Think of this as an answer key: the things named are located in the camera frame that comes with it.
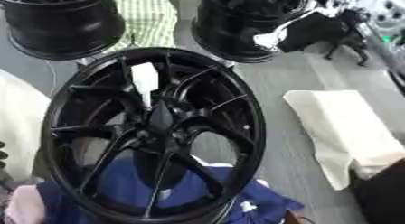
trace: white tag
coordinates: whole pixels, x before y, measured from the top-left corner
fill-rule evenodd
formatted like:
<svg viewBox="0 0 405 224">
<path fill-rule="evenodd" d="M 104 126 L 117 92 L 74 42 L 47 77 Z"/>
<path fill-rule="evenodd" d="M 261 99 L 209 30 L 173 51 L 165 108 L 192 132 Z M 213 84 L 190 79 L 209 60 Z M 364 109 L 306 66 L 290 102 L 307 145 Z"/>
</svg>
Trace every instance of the white tag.
<svg viewBox="0 0 405 224">
<path fill-rule="evenodd" d="M 242 208 L 242 212 L 251 212 L 252 210 L 257 209 L 258 207 L 250 203 L 249 201 L 244 201 L 243 203 L 240 204 Z"/>
<path fill-rule="evenodd" d="M 132 80 L 142 95 L 146 108 L 151 108 L 150 92 L 159 89 L 159 74 L 151 62 L 131 67 Z"/>
</svg>

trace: rim lip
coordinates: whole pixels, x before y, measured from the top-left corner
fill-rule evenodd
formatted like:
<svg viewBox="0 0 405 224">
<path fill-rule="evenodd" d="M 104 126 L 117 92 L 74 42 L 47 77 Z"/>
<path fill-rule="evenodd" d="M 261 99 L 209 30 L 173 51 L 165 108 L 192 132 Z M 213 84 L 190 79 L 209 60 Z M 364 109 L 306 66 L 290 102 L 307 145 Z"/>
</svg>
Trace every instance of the rim lip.
<svg viewBox="0 0 405 224">
<path fill-rule="evenodd" d="M 208 42 L 203 41 L 203 38 L 198 33 L 198 30 L 199 30 L 198 23 L 196 22 L 195 19 L 193 19 L 192 20 L 192 36 L 195 39 L 195 41 L 198 44 L 200 44 L 200 46 L 203 47 L 207 52 L 210 52 L 213 55 L 221 57 L 225 60 L 236 61 L 236 62 L 241 62 L 241 63 L 259 63 L 259 62 L 271 61 L 274 57 L 274 54 L 272 52 L 262 50 L 259 47 L 254 47 L 254 48 L 256 48 L 256 52 L 255 52 L 254 56 L 252 54 L 244 55 L 243 52 L 240 55 L 236 55 L 236 54 L 230 54 L 230 53 L 226 53 L 224 51 L 220 51 L 217 48 L 213 47 L 212 45 L 208 44 Z"/>
<path fill-rule="evenodd" d="M 43 51 L 37 51 L 30 49 L 29 47 L 25 47 L 22 44 L 20 44 L 14 37 L 13 33 L 10 29 L 7 31 L 7 39 L 8 41 L 20 52 L 29 55 L 31 57 L 37 58 L 37 59 L 42 59 L 42 60 L 49 60 L 49 61 L 71 61 L 71 60 L 77 60 L 81 58 L 86 58 L 91 55 L 99 54 L 102 53 L 105 50 L 108 50 L 109 48 L 113 47 L 119 40 L 121 39 L 122 35 L 124 34 L 125 28 L 124 25 L 122 25 L 122 28 L 118 26 L 117 29 L 121 30 L 119 36 L 114 36 L 112 37 L 109 42 L 103 43 L 103 45 L 98 45 L 93 47 L 92 49 L 86 50 L 86 51 L 72 51 L 72 52 L 60 52 L 57 54 L 48 54 L 48 52 L 43 52 Z"/>
<path fill-rule="evenodd" d="M 155 51 L 156 54 L 159 52 L 169 52 L 169 51 L 177 51 L 177 52 L 182 52 L 187 55 L 192 55 L 195 58 L 199 59 L 202 62 L 207 62 L 211 63 L 212 65 L 218 67 L 219 72 L 224 72 L 223 76 L 226 77 L 227 79 L 231 80 L 234 85 L 238 86 L 238 88 L 242 88 L 243 92 L 248 95 L 248 98 L 250 99 L 250 104 L 253 109 L 251 110 L 252 116 L 253 116 L 253 122 L 255 123 L 255 130 L 256 133 L 254 134 L 255 140 L 254 142 L 257 144 L 258 147 L 256 147 L 251 154 L 251 158 L 245 163 L 249 164 L 250 168 L 247 169 L 247 171 L 250 173 L 249 177 L 244 178 L 245 182 L 241 183 L 240 186 L 238 186 L 237 190 L 239 191 L 233 191 L 229 192 L 228 194 L 222 196 L 221 198 L 217 199 L 214 202 L 211 202 L 210 205 L 206 205 L 205 207 L 202 207 L 198 210 L 193 210 L 190 212 L 187 212 L 186 214 L 177 214 L 173 215 L 170 217 L 162 217 L 162 218 L 152 218 L 152 219 L 140 219 L 138 216 L 131 216 L 128 214 L 124 214 L 121 212 L 117 212 L 115 210 L 110 210 L 106 207 L 103 207 L 99 204 L 97 204 L 95 201 L 90 200 L 89 198 L 75 192 L 73 190 L 73 187 L 70 186 L 70 183 L 68 182 L 67 178 L 65 177 L 64 173 L 62 172 L 61 168 L 58 167 L 57 162 L 55 161 L 53 157 L 53 143 L 52 143 L 52 132 L 50 132 L 50 128 L 52 127 L 52 124 L 55 121 L 55 117 L 58 116 L 61 113 L 61 109 L 68 101 L 68 90 L 67 87 L 69 85 L 73 84 L 74 82 L 77 82 L 78 79 L 83 80 L 86 76 L 91 76 L 92 74 L 98 72 L 99 70 L 102 70 L 104 67 L 108 65 L 108 63 L 112 63 L 112 61 L 115 61 L 117 57 L 121 57 L 123 55 L 137 55 L 137 53 L 142 52 L 142 51 Z M 42 147 L 44 151 L 44 159 L 45 162 L 47 163 L 47 166 L 51 172 L 52 178 L 62 187 L 62 189 L 70 195 L 71 198 L 73 198 L 76 202 L 79 203 L 79 205 L 84 208 L 85 210 L 94 213 L 102 218 L 106 219 L 111 219 L 114 221 L 122 222 L 122 223 L 154 223 L 154 224 L 162 224 L 162 223 L 182 223 L 187 220 L 191 219 L 198 219 L 200 217 L 203 217 L 205 214 L 212 212 L 213 210 L 216 210 L 223 205 L 225 205 L 227 202 L 229 202 L 232 198 L 234 198 L 248 183 L 249 181 L 253 178 L 255 172 L 258 170 L 261 159 L 264 155 L 265 147 L 266 147 L 266 125 L 264 122 L 264 116 L 262 114 L 262 111 L 260 109 L 259 102 L 256 100 L 255 96 L 251 92 L 250 88 L 246 85 L 245 82 L 243 82 L 235 73 L 229 71 L 226 69 L 225 66 L 221 65 L 219 62 L 214 61 L 206 56 L 203 56 L 201 54 L 191 52 L 191 51 L 185 51 L 185 50 L 180 50 L 180 49 L 171 49 L 171 48 L 141 48 L 141 49 L 133 49 L 133 50 L 124 50 L 124 51 L 117 51 L 113 52 L 98 61 L 92 62 L 89 66 L 86 67 L 85 70 L 82 70 L 78 72 L 76 75 L 74 75 L 62 88 L 61 90 L 56 94 L 55 98 L 52 100 L 52 103 L 48 107 L 48 111 L 46 112 L 45 119 L 43 120 L 42 123 Z"/>
</svg>

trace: white label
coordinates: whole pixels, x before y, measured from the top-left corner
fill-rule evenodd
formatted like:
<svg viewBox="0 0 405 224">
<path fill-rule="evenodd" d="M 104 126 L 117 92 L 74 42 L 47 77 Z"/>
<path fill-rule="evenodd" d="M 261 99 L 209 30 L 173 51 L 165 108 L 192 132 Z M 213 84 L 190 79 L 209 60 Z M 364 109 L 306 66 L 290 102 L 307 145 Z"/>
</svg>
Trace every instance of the white label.
<svg viewBox="0 0 405 224">
<path fill-rule="evenodd" d="M 151 108 L 150 92 L 159 89 L 159 74 L 151 62 L 131 67 L 132 80 L 142 95 L 146 107 Z"/>
</svg>

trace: gray floor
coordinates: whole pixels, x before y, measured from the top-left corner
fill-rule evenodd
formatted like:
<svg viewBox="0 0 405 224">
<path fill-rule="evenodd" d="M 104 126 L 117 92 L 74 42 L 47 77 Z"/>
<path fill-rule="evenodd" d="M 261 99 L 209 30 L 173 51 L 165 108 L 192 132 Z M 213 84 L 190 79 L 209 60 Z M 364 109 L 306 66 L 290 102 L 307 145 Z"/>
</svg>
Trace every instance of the gray floor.
<svg viewBox="0 0 405 224">
<path fill-rule="evenodd" d="M 189 25 L 189 21 L 178 24 L 177 42 L 189 50 L 202 51 L 191 38 Z M 319 54 L 322 49 L 317 45 L 306 53 L 283 54 L 267 63 L 238 66 L 237 72 L 255 92 L 267 122 L 267 152 L 258 177 L 267 180 L 275 191 L 303 202 L 303 213 L 315 223 L 363 224 L 351 193 L 333 191 L 322 175 L 309 138 L 281 96 L 294 89 L 358 89 L 394 131 L 405 131 L 405 98 L 393 87 L 377 57 L 367 68 L 359 68 L 349 51 L 341 49 L 333 61 L 325 61 Z M 43 61 L 26 57 L 8 44 L 1 15 L 0 52 L 1 69 L 49 95 L 49 69 Z M 76 71 L 68 61 L 52 62 L 52 66 L 57 72 L 57 88 Z M 217 161 L 217 156 L 209 152 L 202 148 L 200 155 L 209 162 Z"/>
</svg>

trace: wheel spoke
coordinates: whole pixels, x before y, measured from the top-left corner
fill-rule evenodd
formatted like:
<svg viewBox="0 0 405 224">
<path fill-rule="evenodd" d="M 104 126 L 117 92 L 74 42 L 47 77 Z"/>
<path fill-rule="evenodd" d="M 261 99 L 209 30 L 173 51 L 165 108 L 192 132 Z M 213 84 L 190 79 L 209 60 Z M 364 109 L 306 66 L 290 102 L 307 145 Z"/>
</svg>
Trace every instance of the wheel spoke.
<svg viewBox="0 0 405 224">
<path fill-rule="evenodd" d="M 161 161 L 159 162 L 159 165 L 157 166 L 155 173 L 155 188 L 153 189 L 152 196 L 150 197 L 149 202 L 146 206 L 143 219 L 150 218 L 151 211 L 158 202 L 161 185 L 165 177 L 165 172 L 170 167 L 170 159 L 172 158 L 172 156 L 173 154 L 171 153 L 164 154 Z"/>
<path fill-rule="evenodd" d="M 102 172 L 107 168 L 107 166 L 116 158 L 120 153 L 120 138 L 113 140 L 103 151 L 100 158 L 94 164 L 91 172 L 88 173 L 80 184 L 79 191 L 81 193 L 86 193 L 89 191 L 90 186 L 95 186 L 95 182 L 100 177 Z"/>
<path fill-rule="evenodd" d="M 199 79 L 199 78 L 201 78 L 201 77 L 204 77 L 207 73 L 211 72 L 213 69 L 214 69 L 214 67 L 212 66 L 212 67 L 210 67 L 210 68 L 207 69 L 207 70 L 203 70 L 203 71 L 201 71 L 201 72 L 198 72 L 198 73 L 196 73 L 196 74 L 193 74 L 192 76 L 190 76 L 190 77 L 188 77 L 188 78 L 186 78 L 186 79 L 181 80 L 180 83 L 177 85 L 176 89 L 174 90 L 174 96 L 175 96 L 176 98 L 178 98 L 178 97 L 180 96 L 180 95 L 179 95 L 180 90 L 181 90 L 186 84 L 192 82 L 193 80 L 196 80 L 196 79 Z"/>
<path fill-rule="evenodd" d="M 121 64 L 122 75 L 124 77 L 125 85 L 131 85 L 133 83 L 131 69 L 128 67 L 124 58 L 120 58 L 119 63 Z"/>
<path fill-rule="evenodd" d="M 115 99 L 124 106 L 129 115 L 138 113 L 141 114 L 141 117 L 144 116 L 142 98 L 133 84 L 127 85 L 124 89 L 86 85 L 71 85 L 70 89 L 78 96 Z"/>
<path fill-rule="evenodd" d="M 211 110 L 211 112 L 217 112 L 219 110 L 229 108 L 229 106 L 231 106 L 234 102 L 239 101 L 240 99 L 243 99 L 245 97 L 247 97 L 246 94 L 245 95 L 240 95 L 240 96 L 238 96 L 236 98 L 228 99 L 228 100 L 222 102 L 221 104 L 212 106 L 210 110 Z"/>
<path fill-rule="evenodd" d="M 246 152 L 249 152 L 254 148 L 255 144 L 246 136 L 238 133 L 237 131 L 230 130 L 229 128 L 218 124 L 216 121 L 212 120 L 212 118 L 202 116 L 201 115 L 202 113 L 197 114 L 194 117 L 187 117 L 183 119 L 181 122 L 176 124 L 175 127 L 179 128 L 181 126 L 186 127 L 197 126 L 198 129 L 200 130 L 199 131 L 200 133 L 209 131 L 216 133 L 218 135 L 223 135 L 227 139 L 230 139 L 231 141 L 238 143 Z"/>
<path fill-rule="evenodd" d="M 207 188 L 210 193 L 216 197 L 221 196 L 224 193 L 224 187 L 222 183 L 212 173 L 202 166 L 197 160 L 195 160 L 189 154 L 179 153 L 175 155 L 176 159 L 184 164 L 184 166 L 197 174 L 207 184 Z"/>
<path fill-rule="evenodd" d="M 54 127 L 52 132 L 56 136 L 76 139 L 81 137 L 97 137 L 110 139 L 116 131 L 115 126 L 63 126 Z"/>
</svg>

